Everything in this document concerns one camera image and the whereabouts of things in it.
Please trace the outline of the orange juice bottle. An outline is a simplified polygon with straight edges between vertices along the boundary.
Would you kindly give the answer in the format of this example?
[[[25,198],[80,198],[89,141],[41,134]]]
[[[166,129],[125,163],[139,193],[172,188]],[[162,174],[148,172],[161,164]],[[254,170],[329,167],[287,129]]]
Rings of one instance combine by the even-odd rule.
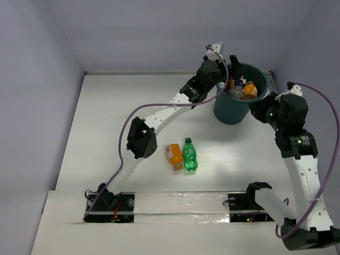
[[[253,81],[248,81],[243,88],[243,100],[253,100],[258,96],[257,87]]]
[[[180,146],[177,143],[170,144],[166,147],[166,155],[168,161],[172,164],[175,171],[183,169],[182,165],[183,156],[181,153]]]

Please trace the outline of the clear pepsi bottle black cap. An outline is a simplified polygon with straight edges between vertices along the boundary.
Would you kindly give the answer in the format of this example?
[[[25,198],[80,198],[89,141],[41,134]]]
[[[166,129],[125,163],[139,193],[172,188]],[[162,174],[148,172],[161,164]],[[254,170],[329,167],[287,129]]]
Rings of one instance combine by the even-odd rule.
[[[244,88],[240,85],[236,85],[233,88],[230,88],[228,94],[236,99],[242,99],[244,93]]]

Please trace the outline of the green sprite bottle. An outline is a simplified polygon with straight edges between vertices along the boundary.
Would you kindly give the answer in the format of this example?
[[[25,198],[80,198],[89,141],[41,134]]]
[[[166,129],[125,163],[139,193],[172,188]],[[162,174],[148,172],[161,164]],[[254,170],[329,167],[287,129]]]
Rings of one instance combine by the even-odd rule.
[[[195,172],[198,169],[197,153],[191,138],[185,139],[185,144],[183,148],[183,158],[184,167],[188,172],[190,171]]]

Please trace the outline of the yellow blue milk tea bottle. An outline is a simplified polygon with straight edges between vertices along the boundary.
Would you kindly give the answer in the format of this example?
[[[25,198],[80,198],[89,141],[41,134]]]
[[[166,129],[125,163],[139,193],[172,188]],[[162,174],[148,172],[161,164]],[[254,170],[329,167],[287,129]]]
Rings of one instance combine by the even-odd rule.
[[[230,88],[234,88],[235,86],[244,87],[247,80],[244,77],[243,73],[236,72],[234,70],[229,70],[229,86]]]

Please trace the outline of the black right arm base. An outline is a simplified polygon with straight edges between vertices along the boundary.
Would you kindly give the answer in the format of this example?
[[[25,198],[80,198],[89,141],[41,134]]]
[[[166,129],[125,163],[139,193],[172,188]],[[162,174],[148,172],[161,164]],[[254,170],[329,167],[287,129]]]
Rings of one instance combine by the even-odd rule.
[[[263,188],[272,187],[266,182],[253,182],[245,192],[227,195],[223,206],[229,209],[231,223],[274,222],[269,213],[255,202],[255,192]]]

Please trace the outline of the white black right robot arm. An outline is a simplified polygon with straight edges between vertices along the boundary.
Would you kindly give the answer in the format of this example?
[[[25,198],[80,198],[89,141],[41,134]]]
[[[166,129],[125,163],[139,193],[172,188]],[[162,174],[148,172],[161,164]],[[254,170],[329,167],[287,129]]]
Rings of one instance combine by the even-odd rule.
[[[337,229],[322,200],[318,150],[314,136],[304,129],[306,100],[293,93],[270,93],[250,104],[255,119],[269,124],[290,175],[295,206],[292,210],[267,183],[252,183],[245,194],[250,208],[263,208],[276,223],[276,235],[290,250],[323,249],[339,244]]]

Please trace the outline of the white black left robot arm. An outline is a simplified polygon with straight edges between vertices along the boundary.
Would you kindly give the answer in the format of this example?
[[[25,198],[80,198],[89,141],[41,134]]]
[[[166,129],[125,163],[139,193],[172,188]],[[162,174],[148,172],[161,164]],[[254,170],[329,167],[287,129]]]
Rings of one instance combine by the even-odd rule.
[[[146,118],[130,114],[125,121],[130,123],[126,150],[118,151],[121,163],[117,171],[98,188],[92,204],[101,205],[107,210],[116,207],[123,186],[138,164],[150,157],[157,149],[157,135],[182,114],[208,103],[207,95],[219,82],[228,83],[229,77],[241,77],[243,66],[235,55],[229,57],[231,67],[227,67],[221,54],[213,61],[204,57],[200,68],[184,87],[168,103],[159,103],[160,110]]]

